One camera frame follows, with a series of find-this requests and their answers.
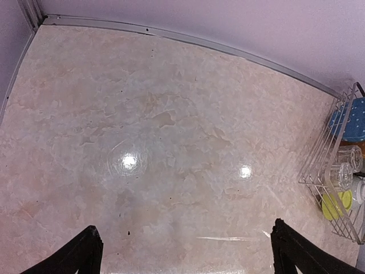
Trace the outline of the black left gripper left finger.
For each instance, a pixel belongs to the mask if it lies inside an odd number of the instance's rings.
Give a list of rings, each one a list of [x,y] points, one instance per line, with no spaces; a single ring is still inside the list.
[[[100,273],[103,242],[89,225],[50,257],[24,273]]]

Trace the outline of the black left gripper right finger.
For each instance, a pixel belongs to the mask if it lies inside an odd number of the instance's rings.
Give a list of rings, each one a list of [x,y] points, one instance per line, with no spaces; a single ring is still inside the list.
[[[275,273],[362,273],[318,248],[282,219],[275,220],[270,238]]]

